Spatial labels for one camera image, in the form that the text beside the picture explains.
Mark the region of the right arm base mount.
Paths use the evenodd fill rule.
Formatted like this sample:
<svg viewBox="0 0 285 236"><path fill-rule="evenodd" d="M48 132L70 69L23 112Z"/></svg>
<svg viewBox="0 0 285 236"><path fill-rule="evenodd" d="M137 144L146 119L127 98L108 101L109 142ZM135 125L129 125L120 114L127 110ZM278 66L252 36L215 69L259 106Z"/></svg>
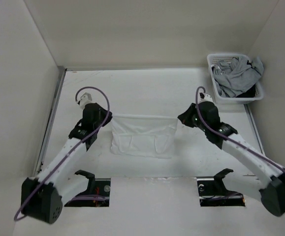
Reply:
<svg viewBox="0 0 285 236"><path fill-rule="evenodd" d="M243 194L227 190L223 183L223 179L232 172L226 168L214 176L196 179L201 207L245 207Z"/></svg>

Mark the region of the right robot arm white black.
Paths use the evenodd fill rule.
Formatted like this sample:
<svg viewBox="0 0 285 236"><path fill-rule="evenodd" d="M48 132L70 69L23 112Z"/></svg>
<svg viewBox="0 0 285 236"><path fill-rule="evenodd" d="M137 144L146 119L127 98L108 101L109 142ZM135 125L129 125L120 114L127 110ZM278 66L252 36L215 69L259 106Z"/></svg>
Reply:
<svg viewBox="0 0 285 236"><path fill-rule="evenodd" d="M178 120L187 127L202 130L209 142L237 159L256 177L256 181L250 183L232 169L223 169L213 176L216 193L247 195L260 201L272 215L285 214L285 167L256 151L235 128L222 122L213 102L192 103L178 115Z"/></svg>

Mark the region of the white tank top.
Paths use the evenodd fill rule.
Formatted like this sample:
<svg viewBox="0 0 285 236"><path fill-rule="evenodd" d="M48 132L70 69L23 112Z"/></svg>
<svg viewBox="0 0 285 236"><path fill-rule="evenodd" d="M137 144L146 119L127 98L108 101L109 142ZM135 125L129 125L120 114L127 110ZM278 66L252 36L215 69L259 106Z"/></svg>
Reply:
<svg viewBox="0 0 285 236"><path fill-rule="evenodd" d="M174 117L115 114L111 120L111 152L170 159L178 120Z"/></svg>

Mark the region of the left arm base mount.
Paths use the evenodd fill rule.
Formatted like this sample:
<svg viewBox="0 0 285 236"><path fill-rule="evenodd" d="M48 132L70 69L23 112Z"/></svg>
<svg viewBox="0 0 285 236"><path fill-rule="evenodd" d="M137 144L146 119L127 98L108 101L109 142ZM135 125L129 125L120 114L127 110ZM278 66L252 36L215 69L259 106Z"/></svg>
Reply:
<svg viewBox="0 0 285 236"><path fill-rule="evenodd" d="M87 179L87 188L67 202L65 207L109 207L110 178L96 178L94 174L83 170L78 170L74 175Z"/></svg>

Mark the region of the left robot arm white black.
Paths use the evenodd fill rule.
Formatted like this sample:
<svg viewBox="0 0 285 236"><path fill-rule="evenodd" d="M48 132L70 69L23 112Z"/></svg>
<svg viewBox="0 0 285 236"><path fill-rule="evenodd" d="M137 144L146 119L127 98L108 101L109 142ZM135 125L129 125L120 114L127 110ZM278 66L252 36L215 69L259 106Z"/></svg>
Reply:
<svg viewBox="0 0 285 236"><path fill-rule="evenodd" d="M21 205L14 221L29 216L53 224L63 207L73 201L103 201L95 194L95 175L76 166L97 139L98 131L112 119L109 109L97 103L83 108L83 117L71 130L62 150L36 177L26 178L21 187Z"/></svg>

